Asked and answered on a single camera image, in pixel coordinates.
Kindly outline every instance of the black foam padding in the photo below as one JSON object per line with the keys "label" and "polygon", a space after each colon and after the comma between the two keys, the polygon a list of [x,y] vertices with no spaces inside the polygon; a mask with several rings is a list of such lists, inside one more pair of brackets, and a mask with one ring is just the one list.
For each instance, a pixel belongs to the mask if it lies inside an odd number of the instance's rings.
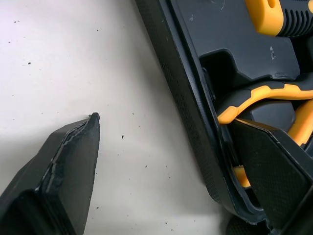
{"label": "black foam padding", "polygon": [[250,106],[239,118],[263,123],[288,132],[296,116],[290,101],[263,101]]}
{"label": "black foam padding", "polygon": [[226,235],[269,235],[265,222],[251,225],[238,217],[232,217],[226,229]]}
{"label": "black foam padding", "polygon": [[53,132],[1,195],[0,234],[82,235],[99,140],[97,113]]}
{"label": "black foam padding", "polygon": [[[285,132],[266,125],[236,120],[231,128],[255,195],[271,224],[282,228],[309,189],[308,180],[291,161],[294,156],[288,155],[290,152],[301,155],[303,150],[292,144],[291,138],[287,144]],[[286,136],[283,146],[275,140],[271,130]]]}

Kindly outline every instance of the tool handle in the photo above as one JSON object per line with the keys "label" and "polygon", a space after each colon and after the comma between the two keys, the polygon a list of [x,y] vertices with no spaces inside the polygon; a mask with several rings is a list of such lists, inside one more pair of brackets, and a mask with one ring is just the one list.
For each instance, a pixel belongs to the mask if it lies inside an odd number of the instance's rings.
{"label": "tool handle", "polygon": [[243,110],[266,99],[313,99],[313,73],[303,73],[295,81],[264,81],[229,93],[217,107],[220,124],[231,123]]}
{"label": "tool handle", "polygon": [[280,4],[284,24],[278,36],[298,37],[313,31],[313,0],[281,0]]}

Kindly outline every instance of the white table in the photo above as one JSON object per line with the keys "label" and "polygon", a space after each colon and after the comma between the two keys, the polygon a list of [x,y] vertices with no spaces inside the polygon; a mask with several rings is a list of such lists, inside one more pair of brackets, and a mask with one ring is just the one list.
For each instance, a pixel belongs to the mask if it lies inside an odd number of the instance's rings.
{"label": "white table", "polygon": [[0,193],[51,132],[98,112],[86,235],[223,234],[229,215],[202,182],[134,1],[2,0],[0,32]]}

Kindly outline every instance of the tool case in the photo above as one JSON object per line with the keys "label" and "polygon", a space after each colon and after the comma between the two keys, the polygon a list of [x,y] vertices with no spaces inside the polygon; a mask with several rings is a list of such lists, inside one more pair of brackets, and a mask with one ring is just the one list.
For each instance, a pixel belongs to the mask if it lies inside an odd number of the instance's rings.
{"label": "tool case", "polygon": [[312,234],[313,3],[251,1],[136,4],[227,235]]}

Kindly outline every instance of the black textured surface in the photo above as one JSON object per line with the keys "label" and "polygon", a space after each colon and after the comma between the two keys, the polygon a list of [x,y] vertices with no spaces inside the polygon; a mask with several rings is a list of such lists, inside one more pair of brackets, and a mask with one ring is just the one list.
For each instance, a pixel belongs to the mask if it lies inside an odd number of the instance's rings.
{"label": "black textured surface", "polygon": [[95,113],[49,136],[1,195],[0,234],[83,234],[99,131],[99,115]]}
{"label": "black textured surface", "polygon": [[226,235],[269,235],[269,230],[265,223],[250,225],[238,217],[233,217],[228,223]]}
{"label": "black textured surface", "polygon": [[309,183],[265,125],[260,128],[257,123],[247,123],[236,120],[231,124],[233,138],[255,195],[272,225],[282,228],[307,193]]}
{"label": "black textured surface", "polygon": [[295,111],[290,101],[261,101],[242,112],[239,118],[288,132],[295,122]]}
{"label": "black textured surface", "polygon": [[149,1],[149,4],[146,0],[136,0],[136,3],[186,127],[208,192],[216,202],[221,203],[215,179],[212,175],[214,169],[211,166],[215,161],[212,159],[214,155],[197,109],[197,101],[199,102],[199,100],[195,99],[191,90],[180,55],[167,29],[167,21],[159,12],[160,3],[157,0]]}

